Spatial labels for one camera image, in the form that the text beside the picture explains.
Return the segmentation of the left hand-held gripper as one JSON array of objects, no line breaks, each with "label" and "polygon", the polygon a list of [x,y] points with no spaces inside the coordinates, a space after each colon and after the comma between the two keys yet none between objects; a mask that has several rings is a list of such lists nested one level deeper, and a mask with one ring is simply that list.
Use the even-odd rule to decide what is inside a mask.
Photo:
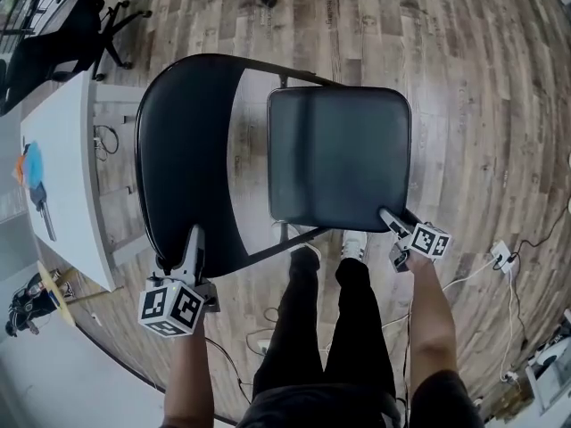
[{"label": "left hand-held gripper", "polygon": [[192,335],[204,314],[219,312],[216,286],[201,278],[204,255],[204,231],[194,225],[179,268],[167,274],[155,259],[139,297],[141,326],[163,338],[177,338]]}]

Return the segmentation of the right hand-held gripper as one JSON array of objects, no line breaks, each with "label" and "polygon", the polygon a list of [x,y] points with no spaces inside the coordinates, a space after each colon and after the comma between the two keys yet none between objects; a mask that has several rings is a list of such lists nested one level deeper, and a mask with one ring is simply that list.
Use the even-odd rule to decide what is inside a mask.
[{"label": "right hand-held gripper", "polygon": [[389,258],[397,273],[407,270],[406,260],[412,252],[431,260],[441,259],[451,242],[451,235],[430,224],[417,223],[414,227],[386,209],[379,211],[380,218],[397,236]]}]

